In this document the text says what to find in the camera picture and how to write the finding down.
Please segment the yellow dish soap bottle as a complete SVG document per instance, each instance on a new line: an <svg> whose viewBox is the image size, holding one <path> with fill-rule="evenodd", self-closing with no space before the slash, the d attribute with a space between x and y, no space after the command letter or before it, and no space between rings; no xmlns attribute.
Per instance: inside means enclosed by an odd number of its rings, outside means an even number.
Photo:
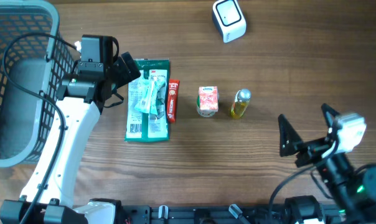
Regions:
<svg viewBox="0 0 376 224"><path fill-rule="evenodd" d="M244 88L237 91L234 102L230 109L230 115L233 119L240 119L247 109L251 99L251 91Z"/></svg>

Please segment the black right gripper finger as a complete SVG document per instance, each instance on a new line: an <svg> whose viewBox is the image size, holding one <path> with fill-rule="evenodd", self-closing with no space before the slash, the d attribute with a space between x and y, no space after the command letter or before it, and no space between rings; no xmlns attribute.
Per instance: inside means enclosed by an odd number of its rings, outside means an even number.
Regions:
<svg viewBox="0 0 376 224"><path fill-rule="evenodd" d="M292 156L301 150L303 140L284 114L278 116L280 130L280 156Z"/></svg>
<svg viewBox="0 0 376 224"><path fill-rule="evenodd" d="M323 103L321 105L321 110L322 110L327 127L331 128L334 118L340 115L340 112L336 111L334 108L330 107L326 103Z"/></svg>

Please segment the green lidded jar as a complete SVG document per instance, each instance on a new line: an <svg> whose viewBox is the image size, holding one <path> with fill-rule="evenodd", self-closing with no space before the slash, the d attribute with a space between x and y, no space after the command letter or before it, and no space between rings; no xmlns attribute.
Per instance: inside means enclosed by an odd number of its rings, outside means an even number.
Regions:
<svg viewBox="0 0 376 224"><path fill-rule="evenodd" d="M201 108L200 108L200 97L199 96L197 97L197 112L202 117L211 117L216 113L215 111L201 110Z"/></svg>

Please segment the light green wipes packet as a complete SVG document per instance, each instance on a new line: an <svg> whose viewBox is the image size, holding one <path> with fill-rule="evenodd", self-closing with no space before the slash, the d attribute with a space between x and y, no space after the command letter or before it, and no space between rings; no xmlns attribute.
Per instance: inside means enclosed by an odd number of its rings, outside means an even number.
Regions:
<svg viewBox="0 0 376 224"><path fill-rule="evenodd" d="M158 115L156 108L157 94L166 85L166 82L157 78L154 80L144 79L140 81L140 85L139 90L142 97L135 104L135 110L141 113Z"/></svg>

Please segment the green 3M gloves package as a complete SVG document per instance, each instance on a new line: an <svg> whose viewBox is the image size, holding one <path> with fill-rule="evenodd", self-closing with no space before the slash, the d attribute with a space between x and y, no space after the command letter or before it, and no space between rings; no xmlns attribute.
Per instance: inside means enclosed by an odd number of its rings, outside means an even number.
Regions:
<svg viewBox="0 0 376 224"><path fill-rule="evenodd" d="M169 139L169 128L166 113L167 91L170 77L168 59L135 61L141 76L128 84L128 114L126 120L125 141L157 142ZM136 111L134 106L141 99L140 81L164 80L166 85L157 94L156 108L158 115Z"/></svg>

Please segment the red Nescafe sachet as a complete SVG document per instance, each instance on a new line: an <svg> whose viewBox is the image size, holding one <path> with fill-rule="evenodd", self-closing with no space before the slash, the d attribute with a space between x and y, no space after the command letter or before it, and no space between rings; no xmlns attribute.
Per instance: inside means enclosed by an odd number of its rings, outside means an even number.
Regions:
<svg viewBox="0 0 376 224"><path fill-rule="evenodd" d="M170 123L174 123L176 121L176 108L179 84L179 80L169 80L167 95L167 118Z"/></svg>

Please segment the orange Kleenex tissue pack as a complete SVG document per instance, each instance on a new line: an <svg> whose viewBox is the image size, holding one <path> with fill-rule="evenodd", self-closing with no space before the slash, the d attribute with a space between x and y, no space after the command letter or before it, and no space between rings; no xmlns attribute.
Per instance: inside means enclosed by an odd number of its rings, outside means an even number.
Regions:
<svg viewBox="0 0 376 224"><path fill-rule="evenodd" d="M201 112L217 112L219 110L219 93L216 86L200 86L198 97Z"/></svg>

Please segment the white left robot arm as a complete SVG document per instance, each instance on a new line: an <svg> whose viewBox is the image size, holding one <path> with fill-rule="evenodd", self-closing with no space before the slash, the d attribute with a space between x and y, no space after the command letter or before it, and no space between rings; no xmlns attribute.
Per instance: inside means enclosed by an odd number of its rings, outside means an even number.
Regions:
<svg viewBox="0 0 376 224"><path fill-rule="evenodd" d="M129 52L112 64L81 61L78 73L65 75L57 90L52 127L35 174L18 200L5 200L2 223L124 223L128 214L119 200L93 198L75 208L77 171L88 138L105 101L140 77Z"/></svg>

